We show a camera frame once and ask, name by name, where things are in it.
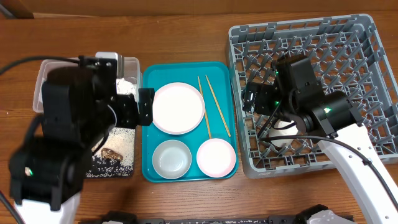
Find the white tissue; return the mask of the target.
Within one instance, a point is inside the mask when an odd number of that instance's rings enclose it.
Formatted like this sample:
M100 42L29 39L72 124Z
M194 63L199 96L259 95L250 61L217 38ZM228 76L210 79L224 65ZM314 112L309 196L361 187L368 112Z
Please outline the white tissue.
M136 84L133 84L124 78L116 80L116 92L118 95L135 95Z

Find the white cup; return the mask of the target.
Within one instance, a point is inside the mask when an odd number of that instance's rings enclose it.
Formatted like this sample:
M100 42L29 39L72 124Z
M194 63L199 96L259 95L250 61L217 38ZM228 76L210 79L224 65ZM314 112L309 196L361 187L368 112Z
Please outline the white cup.
M294 121L286 122L282 120L277 120L273 127L270 129L268 136L290 136L296 135L299 131L294 124ZM271 143L276 147L284 147L289 146L292 143L293 139L280 139L280 140L272 140Z

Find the brown food piece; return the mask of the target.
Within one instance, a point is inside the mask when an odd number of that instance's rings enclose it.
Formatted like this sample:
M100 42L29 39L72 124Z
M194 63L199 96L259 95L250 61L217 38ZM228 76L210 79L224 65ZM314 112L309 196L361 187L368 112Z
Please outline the brown food piece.
M114 159L114 160L117 160L117 161L122 161L123 160L123 156L121 154L117 153L116 151L114 151L112 149L108 149L108 148L102 148L101 156L104 159Z

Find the grey bowl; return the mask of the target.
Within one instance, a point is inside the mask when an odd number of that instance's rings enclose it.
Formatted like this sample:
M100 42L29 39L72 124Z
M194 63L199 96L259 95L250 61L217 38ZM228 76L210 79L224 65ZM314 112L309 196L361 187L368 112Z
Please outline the grey bowl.
M189 171L191 164L191 151L186 144L178 140L162 142L152 155L154 170L167 180L183 177Z

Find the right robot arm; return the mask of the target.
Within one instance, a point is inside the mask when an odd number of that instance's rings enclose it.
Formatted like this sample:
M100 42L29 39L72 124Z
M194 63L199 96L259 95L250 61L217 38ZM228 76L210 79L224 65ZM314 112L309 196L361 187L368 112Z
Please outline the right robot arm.
M273 84L246 84L242 109L290 121L299 134L265 140L311 139L338 169L368 223L397 223L397 184L354 103L342 91L325 94L305 55L283 56L271 69Z

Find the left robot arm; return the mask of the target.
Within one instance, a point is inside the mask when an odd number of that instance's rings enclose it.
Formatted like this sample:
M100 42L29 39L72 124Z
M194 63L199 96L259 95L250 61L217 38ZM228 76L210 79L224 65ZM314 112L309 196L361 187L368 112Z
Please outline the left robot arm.
M113 68L60 67L42 84L43 112L9 162L18 223L73 223L93 154L114 128L152 123L153 88L116 92Z

